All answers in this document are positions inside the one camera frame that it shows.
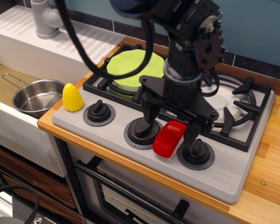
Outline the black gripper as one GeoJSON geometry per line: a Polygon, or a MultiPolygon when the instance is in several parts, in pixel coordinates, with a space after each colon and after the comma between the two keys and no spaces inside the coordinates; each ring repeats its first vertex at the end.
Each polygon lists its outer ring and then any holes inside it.
{"type": "Polygon", "coordinates": [[[144,119],[152,124],[160,109],[166,109],[187,122],[183,146],[189,146],[218,119],[218,112],[200,93],[197,82],[187,85],[175,83],[165,77],[141,76],[143,88],[142,110],[144,119]]]}

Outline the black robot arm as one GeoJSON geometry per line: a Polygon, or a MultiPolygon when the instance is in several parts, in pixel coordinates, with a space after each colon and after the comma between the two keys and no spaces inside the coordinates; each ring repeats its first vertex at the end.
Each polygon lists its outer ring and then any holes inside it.
{"type": "Polygon", "coordinates": [[[201,92],[204,74],[215,75],[215,66],[226,52],[218,5],[211,0],[113,0],[111,5],[119,15],[141,20],[149,51],[150,22],[167,30],[170,46],[164,77],[140,78],[141,104],[147,123],[154,121],[161,108],[185,119],[184,145],[190,145],[218,118],[201,92]]]}

